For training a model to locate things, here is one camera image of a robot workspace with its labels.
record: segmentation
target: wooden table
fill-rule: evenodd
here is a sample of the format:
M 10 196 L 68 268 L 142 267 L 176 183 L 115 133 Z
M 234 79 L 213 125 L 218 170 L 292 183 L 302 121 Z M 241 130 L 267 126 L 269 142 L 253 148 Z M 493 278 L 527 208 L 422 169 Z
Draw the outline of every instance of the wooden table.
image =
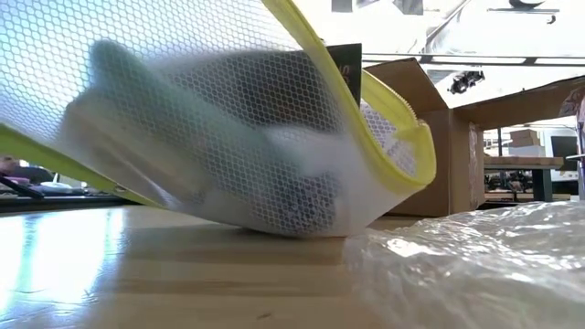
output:
M 486 156 L 485 170 L 530 170 L 532 172 L 532 189 L 536 201 L 551 202 L 552 181 L 551 169 L 563 166 L 561 157 L 523 157 L 523 156 Z
M 0 328 L 385 327 L 351 292 L 343 242 L 140 206 L 2 217 Z

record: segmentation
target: yellow trim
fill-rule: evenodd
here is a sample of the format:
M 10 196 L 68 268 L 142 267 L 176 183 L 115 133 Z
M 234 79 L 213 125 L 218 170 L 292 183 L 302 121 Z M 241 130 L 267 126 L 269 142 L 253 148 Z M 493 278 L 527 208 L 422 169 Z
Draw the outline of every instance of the yellow trim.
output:
M 339 106 L 342 107 L 345 115 L 349 118 L 353 135 L 362 145 L 364 156 L 367 162 L 369 162 L 373 173 L 377 176 L 377 179 L 392 192 L 402 195 L 412 193 L 429 184 L 434 179 L 434 172 L 436 170 L 431 132 L 426 124 L 417 123 L 410 106 L 404 100 L 397 101 L 392 99 L 391 95 L 396 96 L 396 93 L 390 91 L 388 87 L 386 87 L 385 92 L 382 92 L 379 85 L 373 84 L 367 78 L 366 86 L 362 88 L 362 91 L 366 92 L 367 97 L 374 97 L 374 99 L 370 97 L 371 101 L 375 103 L 372 104 L 372 107 L 376 111 L 380 111 L 386 118 L 393 120 L 394 118 L 400 117 L 398 122 L 392 121 L 398 124 L 397 129 L 399 131 L 405 131 L 399 136 L 408 138 L 413 142 L 418 142 L 417 147 L 415 147 L 417 149 L 415 159 L 417 161 L 417 167 L 420 168 L 418 168 L 418 173 L 415 177 L 402 171 L 386 156 L 380 145 L 376 142 L 372 132 L 367 127 L 366 119 L 357 107 L 349 88 L 339 74 L 323 42 L 313 31 L 293 1 L 262 0 L 262 2 L 303 48 L 324 76 L 329 89 L 335 98 L 339 100 Z M 393 102 L 391 110 L 390 105 L 385 104 L 385 101 Z M 396 111 L 410 112 L 413 117 L 411 118 L 412 121 L 407 122 L 406 118 L 408 114 L 394 113 Z
M 2 141 L 2 143 L 0 143 L 0 153 L 11 154 L 17 158 L 26 159 L 36 165 L 42 165 L 43 167 L 57 171 L 63 175 L 87 182 L 90 186 L 100 189 L 101 191 L 147 206 L 160 207 L 155 202 L 142 196 L 138 196 L 130 191 L 116 193 L 115 187 L 118 185 L 110 181 L 108 178 L 93 172 L 83 164 L 50 149 L 45 145 L 35 142 L 3 124 L 0 124 L 0 141 Z

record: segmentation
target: open cardboard box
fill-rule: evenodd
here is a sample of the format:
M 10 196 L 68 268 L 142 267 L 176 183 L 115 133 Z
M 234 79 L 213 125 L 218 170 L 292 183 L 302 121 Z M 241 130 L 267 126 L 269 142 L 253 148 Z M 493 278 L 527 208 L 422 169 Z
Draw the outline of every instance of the open cardboard box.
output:
M 366 68 L 410 103 L 430 127 L 437 176 L 394 214 L 441 217 L 484 202 L 484 130 L 558 118 L 563 101 L 585 87 L 585 77 L 450 109 L 415 58 Z

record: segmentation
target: white mesh bag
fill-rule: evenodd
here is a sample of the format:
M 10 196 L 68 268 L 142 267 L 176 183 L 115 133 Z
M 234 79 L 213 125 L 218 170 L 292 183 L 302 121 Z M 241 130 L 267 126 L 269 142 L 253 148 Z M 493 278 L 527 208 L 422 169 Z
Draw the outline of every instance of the white mesh bag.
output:
M 0 152 L 151 205 L 301 237 L 361 229 L 434 177 L 428 127 L 367 74 L 362 116 L 291 1 L 0 10 Z

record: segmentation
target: table surface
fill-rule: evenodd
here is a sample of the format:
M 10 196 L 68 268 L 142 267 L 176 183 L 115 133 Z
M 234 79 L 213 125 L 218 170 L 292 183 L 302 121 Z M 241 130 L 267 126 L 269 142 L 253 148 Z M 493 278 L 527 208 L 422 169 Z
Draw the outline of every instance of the table surface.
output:
M 563 166 L 561 157 L 486 156 L 485 169 L 559 169 Z
M 385 327 L 352 293 L 343 242 L 139 206 L 1 217 L 0 328 Z

